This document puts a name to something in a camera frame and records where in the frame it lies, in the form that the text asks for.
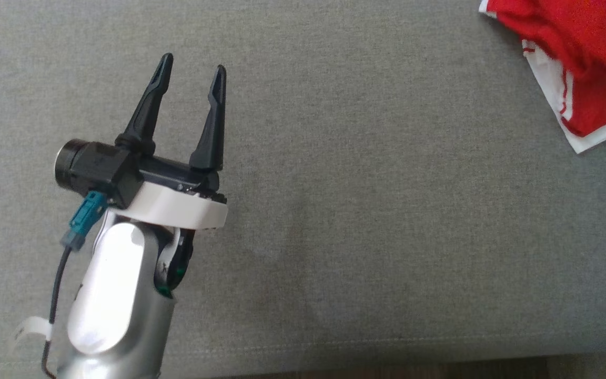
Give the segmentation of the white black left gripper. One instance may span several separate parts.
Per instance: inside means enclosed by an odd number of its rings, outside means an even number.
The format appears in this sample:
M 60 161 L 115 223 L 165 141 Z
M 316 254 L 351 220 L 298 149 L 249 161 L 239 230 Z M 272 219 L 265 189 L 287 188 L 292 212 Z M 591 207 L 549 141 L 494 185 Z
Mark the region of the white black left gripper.
M 174 56 L 163 54 L 124 132 L 115 145 L 135 154 L 154 155 L 153 140 L 158 114 L 171 77 Z M 151 225 L 181 230 L 222 228 L 228 216 L 226 197 L 219 192 L 219 173 L 224 163 L 227 72 L 217 65 L 208 103 L 209 111 L 199 143 L 188 165 L 159 157 L 139 162 L 144 183 L 130 206 L 113 207 L 118 216 Z

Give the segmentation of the red white-striped basketball shorts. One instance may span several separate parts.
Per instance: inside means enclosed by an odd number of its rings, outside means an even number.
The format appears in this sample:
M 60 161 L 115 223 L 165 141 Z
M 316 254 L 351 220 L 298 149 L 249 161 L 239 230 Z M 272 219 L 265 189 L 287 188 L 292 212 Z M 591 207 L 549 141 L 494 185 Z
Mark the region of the red white-striped basketball shorts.
M 581 80 L 606 75 L 606 0 L 481 0 L 479 12 Z

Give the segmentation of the red Bulls basketball jersey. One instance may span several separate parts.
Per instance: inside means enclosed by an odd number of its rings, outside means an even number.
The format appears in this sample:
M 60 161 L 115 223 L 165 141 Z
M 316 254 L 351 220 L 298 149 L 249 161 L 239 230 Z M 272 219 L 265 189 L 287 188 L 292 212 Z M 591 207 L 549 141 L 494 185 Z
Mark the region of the red Bulls basketball jersey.
M 575 153 L 606 141 L 606 75 L 576 79 L 535 43 L 522 41 L 523 55 Z

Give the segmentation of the grey fabric sofa seat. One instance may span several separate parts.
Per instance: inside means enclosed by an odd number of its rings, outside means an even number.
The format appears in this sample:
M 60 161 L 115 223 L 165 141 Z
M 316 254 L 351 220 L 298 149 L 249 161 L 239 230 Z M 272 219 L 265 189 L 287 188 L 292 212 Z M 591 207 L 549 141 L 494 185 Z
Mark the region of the grey fabric sofa seat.
M 606 144 L 576 154 L 480 0 L 0 0 L 0 379 L 38 336 L 81 202 L 164 53 L 186 162 L 226 66 L 220 230 L 195 239 L 161 379 L 606 352 Z

